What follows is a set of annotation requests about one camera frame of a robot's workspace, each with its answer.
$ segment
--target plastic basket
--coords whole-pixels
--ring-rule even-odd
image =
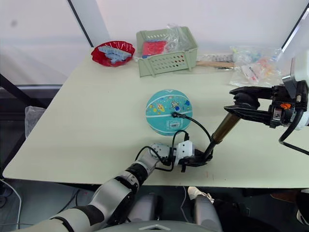
[[[197,43],[188,27],[181,27],[190,40],[192,47],[188,51],[172,52],[139,59],[140,76],[155,76],[176,70],[191,70],[197,63]],[[142,53],[143,43],[148,40],[165,40],[168,29],[142,30],[136,34],[137,51]]]

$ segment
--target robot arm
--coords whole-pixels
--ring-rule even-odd
[[[120,224],[126,219],[126,212],[134,201],[135,193],[158,162],[159,159],[149,150],[124,172],[102,184],[88,205],[65,210],[48,220],[19,231],[90,232],[105,224]]]

